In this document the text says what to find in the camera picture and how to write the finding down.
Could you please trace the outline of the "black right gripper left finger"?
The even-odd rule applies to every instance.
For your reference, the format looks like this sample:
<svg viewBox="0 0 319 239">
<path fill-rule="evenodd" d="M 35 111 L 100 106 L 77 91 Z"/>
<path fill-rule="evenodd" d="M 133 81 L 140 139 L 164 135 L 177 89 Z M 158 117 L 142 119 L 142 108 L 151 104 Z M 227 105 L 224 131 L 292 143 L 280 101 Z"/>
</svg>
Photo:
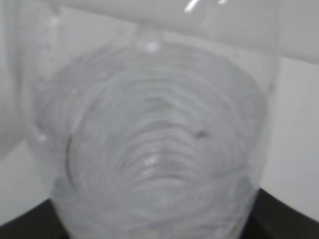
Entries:
<svg viewBox="0 0 319 239">
<path fill-rule="evenodd" d="M 46 200 L 23 215 L 1 225 L 2 239 L 68 239 L 51 200 Z"/>
</svg>

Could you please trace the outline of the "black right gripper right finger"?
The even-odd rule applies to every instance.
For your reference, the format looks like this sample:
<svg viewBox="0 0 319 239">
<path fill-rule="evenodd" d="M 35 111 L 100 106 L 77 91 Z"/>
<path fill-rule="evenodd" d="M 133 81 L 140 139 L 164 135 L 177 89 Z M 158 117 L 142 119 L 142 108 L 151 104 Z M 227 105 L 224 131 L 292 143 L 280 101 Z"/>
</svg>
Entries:
<svg viewBox="0 0 319 239">
<path fill-rule="evenodd" d="M 261 189 L 242 239 L 319 239 L 319 223 Z"/>
</svg>

